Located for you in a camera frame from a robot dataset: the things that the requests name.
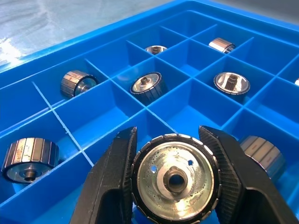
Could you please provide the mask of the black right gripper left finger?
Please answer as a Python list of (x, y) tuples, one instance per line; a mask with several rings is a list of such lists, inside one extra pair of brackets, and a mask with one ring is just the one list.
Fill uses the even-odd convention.
[(72, 224), (129, 224), (131, 165), (136, 156), (137, 127), (117, 133), (88, 173), (72, 214)]

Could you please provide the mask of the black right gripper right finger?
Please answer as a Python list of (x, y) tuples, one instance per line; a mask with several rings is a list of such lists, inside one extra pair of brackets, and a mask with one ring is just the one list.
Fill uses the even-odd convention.
[(299, 221), (274, 183), (224, 131), (199, 127), (199, 139), (216, 157), (221, 196), (215, 212), (221, 224), (297, 224)]

